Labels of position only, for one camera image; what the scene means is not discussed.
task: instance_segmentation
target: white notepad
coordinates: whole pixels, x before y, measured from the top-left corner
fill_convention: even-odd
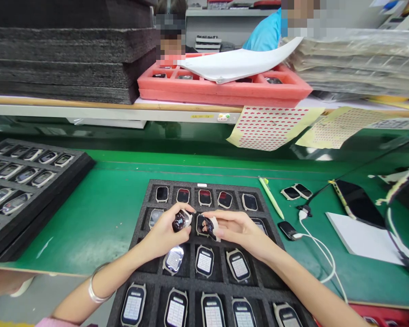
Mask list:
[[[399,253],[384,229],[367,225],[349,216],[326,213],[347,251],[361,257],[403,265]],[[402,251],[409,257],[409,249],[402,243]]]

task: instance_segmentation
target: sticker sheet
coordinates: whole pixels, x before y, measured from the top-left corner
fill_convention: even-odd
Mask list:
[[[341,107],[322,118],[295,143],[317,149],[339,149],[367,125],[394,118],[375,110]]]
[[[273,151],[310,126],[324,108],[245,106],[227,139],[238,148]]]

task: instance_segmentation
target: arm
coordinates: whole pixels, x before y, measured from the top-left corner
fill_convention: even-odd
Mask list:
[[[180,209],[195,210],[188,204],[177,203],[166,211],[147,236],[122,257],[116,259],[94,276],[94,294],[104,298],[112,295],[130,275],[144,263],[161,257],[189,239],[191,227],[174,233],[171,226]],[[76,325],[82,324],[100,305],[88,293],[89,279],[71,292],[55,309],[52,317]]]
[[[218,237],[241,245],[273,269],[323,327],[369,326],[336,294],[267,237],[247,214],[217,210],[203,215],[218,219],[219,229],[215,231]]]

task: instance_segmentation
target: stack of black foam sheets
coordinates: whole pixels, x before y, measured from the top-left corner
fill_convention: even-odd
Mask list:
[[[156,60],[159,33],[149,7],[97,0],[85,12],[90,1],[81,2],[42,2],[14,21],[0,11],[0,95],[134,103],[137,78]],[[53,18],[53,7],[70,14]],[[31,21],[41,9],[51,20]]]

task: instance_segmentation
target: red foam tray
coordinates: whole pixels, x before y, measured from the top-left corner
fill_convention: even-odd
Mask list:
[[[202,55],[209,54],[186,54],[186,57]],[[166,74],[167,78],[152,77],[154,74]],[[178,79],[179,75],[193,76],[193,80]],[[270,84],[265,77],[276,77],[283,84]],[[250,78],[252,83],[218,85],[180,66],[155,63],[138,78],[138,85],[141,97],[149,100],[282,108],[294,108],[312,92],[306,82],[283,64]]]

